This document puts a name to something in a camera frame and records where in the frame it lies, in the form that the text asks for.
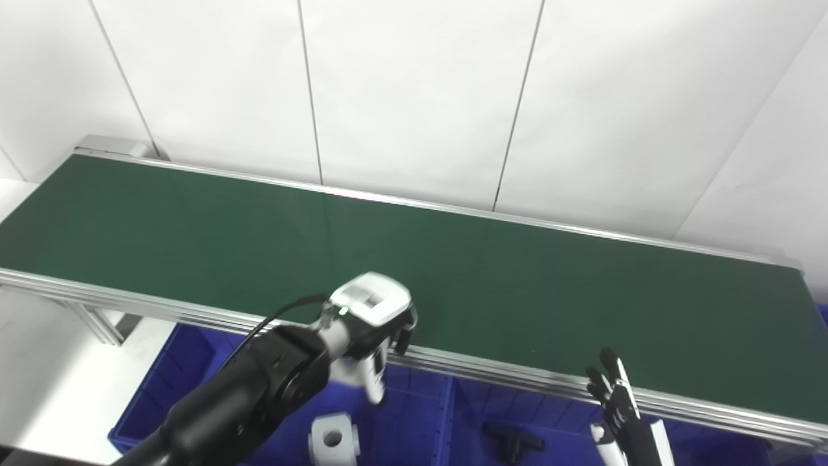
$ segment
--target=blue crate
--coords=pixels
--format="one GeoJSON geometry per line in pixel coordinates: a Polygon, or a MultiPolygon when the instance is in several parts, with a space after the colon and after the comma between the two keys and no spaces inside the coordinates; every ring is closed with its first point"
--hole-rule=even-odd
{"type": "MultiPolygon", "coordinates": [[[[240,341],[238,335],[176,326],[109,432],[112,444],[124,453],[146,438],[161,425],[170,407],[212,375],[240,341]]],[[[311,464],[307,451],[311,422],[316,416],[340,411],[348,412],[359,429],[360,464],[436,464],[443,444],[451,378],[397,366],[390,366],[387,376],[385,400],[380,406],[368,403],[362,388],[328,384],[313,400],[287,416],[244,464],[311,464]]]]}
{"type": "Polygon", "coordinates": [[[817,303],[816,308],[820,311],[820,314],[822,314],[822,322],[828,326],[828,304],[817,303]]]}
{"type": "MultiPolygon", "coordinates": [[[[206,380],[240,340],[177,326],[109,433],[110,441],[123,453],[157,429],[167,410],[206,380]]],[[[383,405],[373,406],[362,389],[330,383],[244,464],[310,464],[311,421],[346,411],[359,429],[361,466],[498,465],[497,444],[482,433],[487,421],[514,425],[546,441],[546,451],[526,452],[522,466],[602,465],[590,437],[590,423],[601,416],[597,405],[399,366],[388,367],[386,385],[383,405]]],[[[665,425],[677,466],[769,466],[760,439],[674,420],[665,425]]]]}
{"type": "MultiPolygon", "coordinates": [[[[600,408],[590,403],[457,380],[440,466],[501,464],[497,442],[481,433],[484,422],[512,425],[546,441],[543,453],[524,454],[522,466],[603,466],[590,436],[590,424],[600,419],[600,408]]],[[[677,466],[770,466],[760,439],[674,420],[665,426],[677,466]]]]}

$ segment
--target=green conveyor belt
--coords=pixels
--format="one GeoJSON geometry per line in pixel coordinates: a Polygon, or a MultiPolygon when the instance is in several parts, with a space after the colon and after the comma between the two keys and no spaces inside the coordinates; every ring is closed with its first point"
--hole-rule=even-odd
{"type": "Polygon", "coordinates": [[[258,315],[376,270],[416,345],[576,375],[611,346],[637,386],[828,424],[828,335],[783,266],[74,155],[0,267],[258,315]]]}

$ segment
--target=robotic hand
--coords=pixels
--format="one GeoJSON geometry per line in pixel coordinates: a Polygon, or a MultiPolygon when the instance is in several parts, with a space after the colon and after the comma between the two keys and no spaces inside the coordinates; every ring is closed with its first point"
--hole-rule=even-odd
{"type": "Polygon", "coordinates": [[[604,464],[674,466],[664,423],[657,420],[649,424],[641,419],[621,359],[609,348],[601,350],[599,358],[609,379],[594,367],[587,367],[590,381],[586,389],[604,409],[604,420],[590,426],[604,464]]]}
{"type": "MultiPolygon", "coordinates": [[[[300,299],[295,304],[319,302],[300,299]]],[[[307,327],[279,325],[242,346],[209,380],[175,403],[166,420],[117,466],[236,464],[267,440],[284,418],[328,383],[331,362],[371,361],[362,369],[372,402],[382,399],[384,352],[396,338],[403,354],[416,326],[408,290],[368,272],[336,289],[307,327]]]]}

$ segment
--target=white wall panel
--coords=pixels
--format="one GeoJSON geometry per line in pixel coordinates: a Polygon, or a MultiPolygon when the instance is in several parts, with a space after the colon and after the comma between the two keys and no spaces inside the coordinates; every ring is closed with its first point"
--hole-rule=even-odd
{"type": "Polygon", "coordinates": [[[86,134],[149,143],[85,0],[0,0],[0,144],[39,182],[86,134]]]}
{"type": "Polygon", "coordinates": [[[676,238],[797,259],[828,303],[828,19],[676,238]]]}
{"type": "Polygon", "coordinates": [[[490,209],[539,0],[303,0],[325,184],[490,209]]]}
{"type": "Polygon", "coordinates": [[[824,0],[548,0],[497,210],[671,237],[824,0]]]}
{"type": "Polygon", "coordinates": [[[0,178],[5,180],[22,180],[20,172],[14,167],[12,160],[0,145],[0,178]]]}
{"type": "Polygon", "coordinates": [[[94,4],[172,160],[319,181],[295,1],[94,4]]]}

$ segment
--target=black cable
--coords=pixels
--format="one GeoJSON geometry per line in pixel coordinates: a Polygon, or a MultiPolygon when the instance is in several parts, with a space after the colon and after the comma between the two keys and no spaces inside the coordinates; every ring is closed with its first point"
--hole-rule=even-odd
{"type": "Polygon", "coordinates": [[[263,328],[265,328],[266,325],[276,320],[282,314],[286,313],[287,311],[293,308],[298,308],[299,306],[304,306],[306,304],[313,303],[324,303],[327,300],[328,297],[324,294],[312,294],[311,296],[299,298],[290,304],[285,304],[284,306],[280,307],[276,310],[275,313],[271,314],[269,317],[262,320],[260,323],[258,323],[256,327],[253,328],[253,330],[248,332],[248,334],[244,336],[244,338],[238,344],[238,346],[236,346],[236,348],[233,349],[233,351],[224,359],[224,361],[222,361],[221,365],[218,369],[216,369],[216,371],[218,372],[224,369],[233,360],[233,358],[236,357],[236,355],[238,355],[238,353],[241,352],[242,349],[244,349],[244,347],[246,347],[259,334],[259,332],[262,331],[263,328]]]}

